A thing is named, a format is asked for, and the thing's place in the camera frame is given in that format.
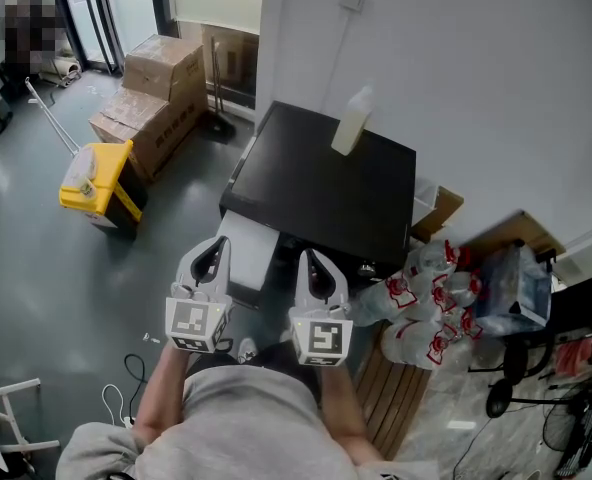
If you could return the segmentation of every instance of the black cable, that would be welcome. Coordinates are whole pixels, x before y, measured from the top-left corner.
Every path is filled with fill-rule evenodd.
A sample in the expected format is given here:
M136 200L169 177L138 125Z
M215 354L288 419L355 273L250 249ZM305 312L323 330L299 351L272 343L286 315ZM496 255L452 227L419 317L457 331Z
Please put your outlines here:
M134 357L134 358L136 358L136 359L138 359L140 361L140 365L141 365L141 374L140 374L140 376L136 375L129 368L129 365L127 364L127 360L130 357ZM140 391L141 386L143 384L147 384L147 379L145 379L145 361L143 361L143 358L140 357L138 354L127 354L124 357L124 359L123 359L123 364L125 365L125 368L127 369L127 373L129 373L134 379L136 379L138 381L138 386L136 386L136 391L134 391L134 394L132 395L132 398L129 400L129 422L133 425L134 424L134 418L132 418L132 403L134 402L134 399L136 398L136 395L138 395L138 392Z
M511 412L524 411L525 409L531 409L532 407L537 407L538 405L540 405L540 404L526 405L524 407L521 407L520 409L514 409L513 411L506 411L505 414L509 414ZM463 459L467 456L467 454L469 453L469 451L472 449L472 446L474 446L474 441L476 441L476 439L478 439L478 436L483 432L483 430L485 430L485 427L487 427L487 425L490 424L490 422L492 421L492 419L494 419L494 418L489 418L487 420L487 422L482 426L482 428L474 436L474 439L472 439L471 443L469 443L469 446L467 447L467 450L465 450L465 453L463 453L463 455L461 456L461 458L458 459L458 462L456 463L456 465L454 466L454 469L452 471L452 479L453 480L456 480L456 469L458 468L458 466L460 466L460 463L463 462Z

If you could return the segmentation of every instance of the stacked cardboard box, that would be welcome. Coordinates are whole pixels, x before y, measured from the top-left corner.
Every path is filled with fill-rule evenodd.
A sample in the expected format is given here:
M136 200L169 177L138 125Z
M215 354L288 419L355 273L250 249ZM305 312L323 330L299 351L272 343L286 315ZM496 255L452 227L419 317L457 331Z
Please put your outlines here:
M205 111L202 46L153 35L127 54L123 86L89 122L103 142L132 140L153 180Z

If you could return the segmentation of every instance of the gray shirt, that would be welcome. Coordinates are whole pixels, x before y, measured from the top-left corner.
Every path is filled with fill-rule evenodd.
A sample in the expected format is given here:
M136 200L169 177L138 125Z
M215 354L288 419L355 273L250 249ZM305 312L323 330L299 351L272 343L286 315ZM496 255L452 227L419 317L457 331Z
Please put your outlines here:
M403 464L356 468L329 436L304 384L254 366L203 370L185 384L185 421L145 446L123 427L88 423L63 451L57 480L416 480Z

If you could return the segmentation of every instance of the pixelated blurred area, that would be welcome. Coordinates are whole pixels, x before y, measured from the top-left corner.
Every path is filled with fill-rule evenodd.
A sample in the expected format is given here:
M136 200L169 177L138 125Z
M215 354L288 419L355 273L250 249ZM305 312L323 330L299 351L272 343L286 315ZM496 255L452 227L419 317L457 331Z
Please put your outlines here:
M54 0L5 0L5 63L35 74L66 41L64 19Z

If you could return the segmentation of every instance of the person's right arm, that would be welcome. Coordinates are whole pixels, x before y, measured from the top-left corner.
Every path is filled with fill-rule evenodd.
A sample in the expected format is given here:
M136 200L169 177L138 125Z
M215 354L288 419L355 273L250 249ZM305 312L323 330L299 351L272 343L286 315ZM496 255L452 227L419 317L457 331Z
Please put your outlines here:
M367 426L345 365L321 368L323 423L356 466L382 461L369 442Z

